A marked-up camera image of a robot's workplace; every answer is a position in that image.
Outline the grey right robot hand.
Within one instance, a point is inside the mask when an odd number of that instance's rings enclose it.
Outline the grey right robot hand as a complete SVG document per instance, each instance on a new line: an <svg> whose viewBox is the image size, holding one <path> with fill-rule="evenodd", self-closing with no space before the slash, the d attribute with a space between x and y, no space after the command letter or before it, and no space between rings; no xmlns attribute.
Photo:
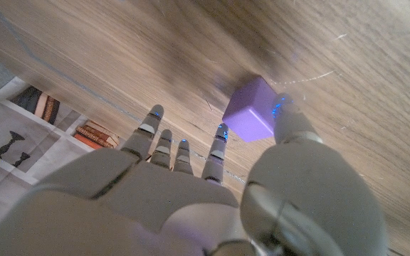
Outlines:
<svg viewBox="0 0 410 256"><path fill-rule="evenodd" d="M323 143L290 95L272 104L275 144L237 199L222 184L221 124L201 176L189 145L154 134L156 105L119 149L40 180L0 222L0 255L385 255L384 214L362 177Z"/></svg>

